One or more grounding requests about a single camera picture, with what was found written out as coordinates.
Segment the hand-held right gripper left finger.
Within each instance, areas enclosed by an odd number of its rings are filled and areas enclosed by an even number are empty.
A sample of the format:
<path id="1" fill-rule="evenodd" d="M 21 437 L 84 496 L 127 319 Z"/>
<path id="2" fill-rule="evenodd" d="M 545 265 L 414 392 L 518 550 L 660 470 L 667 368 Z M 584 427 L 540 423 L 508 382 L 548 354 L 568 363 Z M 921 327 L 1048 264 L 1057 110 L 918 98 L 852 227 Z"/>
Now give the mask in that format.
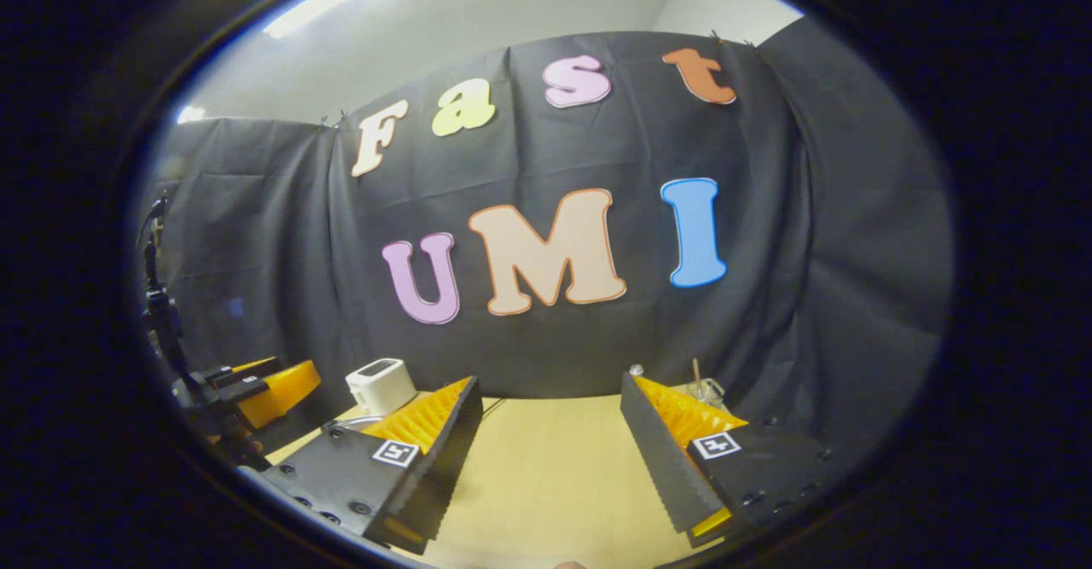
<path id="1" fill-rule="evenodd" d="M 331 422 L 260 476 L 355 537 L 422 554 L 439 534 L 484 412 L 479 379 L 463 378 L 363 427 Z"/>

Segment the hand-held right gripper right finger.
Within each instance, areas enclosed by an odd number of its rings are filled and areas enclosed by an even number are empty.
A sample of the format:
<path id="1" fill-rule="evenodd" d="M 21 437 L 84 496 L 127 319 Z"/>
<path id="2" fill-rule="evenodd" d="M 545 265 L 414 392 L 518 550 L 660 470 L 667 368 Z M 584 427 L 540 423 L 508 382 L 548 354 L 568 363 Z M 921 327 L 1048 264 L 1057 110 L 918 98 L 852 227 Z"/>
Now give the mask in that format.
<path id="1" fill-rule="evenodd" d="M 670 525 L 698 547 L 778 527 L 844 474 L 834 449 L 803 432 L 625 372 L 620 410 Z"/>

